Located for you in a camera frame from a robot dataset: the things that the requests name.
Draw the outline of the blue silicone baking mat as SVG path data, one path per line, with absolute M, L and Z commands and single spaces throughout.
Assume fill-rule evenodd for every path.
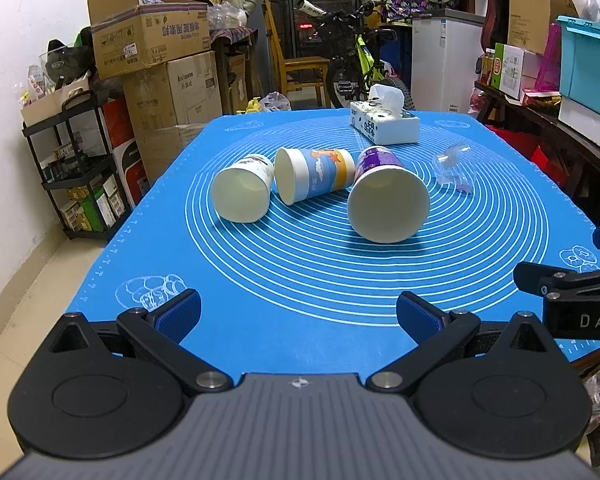
M 400 244 L 364 240 L 350 227 L 347 195 L 287 206 L 273 198 L 258 222 L 220 218 L 215 175 L 248 154 L 343 148 L 364 136 L 345 110 L 224 116 L 204 128 L 152 186 L 92 265 L 71 301 L 90 321 L 153 309 L 186 288 L 201 318 L 183 346 L 234 378 L 246 373 L 355 373 L 366 377 L 413 341 L 396 322 L 410 290 L 443 310 L 487 321 L 540 312 L 513 270 L 532 261 L 600 268 L 593 223 L 531 162 L 463 114 L 423 112 L 419 141 L 396 148 L 426 184 L 431 208 Z M 434 155 L 468 144 L 470 195 L 437 185 Z

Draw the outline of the white chest freezer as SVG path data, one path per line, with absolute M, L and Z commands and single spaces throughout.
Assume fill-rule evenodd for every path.
M 435 10 L 412 18 L 411 96 L 418 110 L 466 114 L 484 17 Z

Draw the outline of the wooden chair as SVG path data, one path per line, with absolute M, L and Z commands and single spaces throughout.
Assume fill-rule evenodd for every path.
M 317 105 L 331 107 L 332 100 L 330 99 L 327 90 L 329 60 L 327 58 L 321 58 L 320 56 L 286 58 L 283 54 L 282 43 L 279 39 L 270 0 L 263 1 L 262 11 L 277 91 L 283 96 L 288 96 L 288 94 L 293 91 L 313 88 Z M 293 74 L 304 72 L 311 73 L 312 79 L 309 81 L 298 81 L 292 76 Z

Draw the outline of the white green carton box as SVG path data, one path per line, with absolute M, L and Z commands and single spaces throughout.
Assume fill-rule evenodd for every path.
M 509 44 L 495 45 L 491 86 L 514 100 L 520 97 L 524 49 Z

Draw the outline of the open top cardboard box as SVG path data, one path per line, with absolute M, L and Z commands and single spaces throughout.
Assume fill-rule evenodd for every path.
M 102 79 L 210 49 L 208 0 L 87 0 Z

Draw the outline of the dark wooden side table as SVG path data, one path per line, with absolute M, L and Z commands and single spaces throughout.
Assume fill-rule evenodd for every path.
M 562 192 L 600 226 L 600 147 L 552 114 L 509 103 L 504 93 L 479 81 L 475 87 L 484 92 L 478 121 L 535 136 L 548 160 L 566 174 Z

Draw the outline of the white ink-print paper cup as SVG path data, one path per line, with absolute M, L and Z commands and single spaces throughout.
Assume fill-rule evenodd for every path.
M 222 169 L 211 185 L 216 213 L 231 222 L 257 222 L 268 212 L 273 178 L 273 163 L 260 154 L 248 154 Z

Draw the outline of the purple paper cup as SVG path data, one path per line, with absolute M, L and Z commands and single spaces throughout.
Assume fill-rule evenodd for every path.
M 359 236 L 379 244 L 403 242 L 424 224 L 429 208 L 424 181 L 388 148 L 373 145 L 358 156 L 347 210 Z

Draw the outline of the tall brown cardboard box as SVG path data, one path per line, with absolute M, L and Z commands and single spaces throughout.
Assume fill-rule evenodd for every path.
M 578 16 L 572 0 L 509 0 L 507 43 L 543 54 L 559 15 Z

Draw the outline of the clear plastic cup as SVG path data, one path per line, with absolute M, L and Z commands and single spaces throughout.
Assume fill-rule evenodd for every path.
M 468 144 L 453 144 L 442 153 L 434 155 L 434 176 L 437 185 L 447 186 L 453 191 L 470 195 L 474 192 L 471 177 L 465 168 L 468 161 L 470 146 Z

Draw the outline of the teal plastic storage bin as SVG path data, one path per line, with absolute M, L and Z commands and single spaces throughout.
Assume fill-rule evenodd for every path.
M 562 62 L 559 92 L 600 114 L 600 23 L 559 15 Z

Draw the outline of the black shelf rack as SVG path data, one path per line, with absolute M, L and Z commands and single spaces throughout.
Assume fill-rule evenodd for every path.
M 102 154 L 87 154 L 79 144 L 72 121 L 84 114 L 95 117 Z M 65 236 L 110 242 L 129 218 L 131 207 L 122 192 L 95 92 L 69 96 L 59 113 L 23 125 L 21 132 Z

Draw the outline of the large lower cardboard box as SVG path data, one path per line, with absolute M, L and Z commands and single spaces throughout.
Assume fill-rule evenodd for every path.
M 122 77 L 135 141 L 155 183 L 202 129 L 223 115 L 212 51 Z

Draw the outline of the black green bicycle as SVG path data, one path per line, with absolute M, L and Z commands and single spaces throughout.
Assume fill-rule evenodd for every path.
M 402 92 L 406 110 L 415 109 L 410 90 L 380 56 L 381 48 L 398 40 L 398 34 L 390 27 L 366 25 L 366 18 L 379 16 L 373 1 L 352 12 L 328 12 L 310 0 L 299 0 L 296 10 L 314 19 L 317 36 L 326 46 L 326 90 L 334 107 L 366 100 L 374 84 L 384 84 Z

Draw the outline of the white tissue box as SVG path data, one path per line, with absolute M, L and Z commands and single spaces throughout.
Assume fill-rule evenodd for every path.
M 374 84 L 366 100 L 349 105 L 350 123 L 376 145 L 416 144 L 420 121 L 405 108 L 403 92 L 385 84 Z

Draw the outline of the blue cartoon paper cup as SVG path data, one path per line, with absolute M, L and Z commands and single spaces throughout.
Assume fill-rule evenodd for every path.
M 354 172 L 351 154 L 334 148 L 280 148 L 274 159 L 277 192 L 287 206 L 346 188 Z

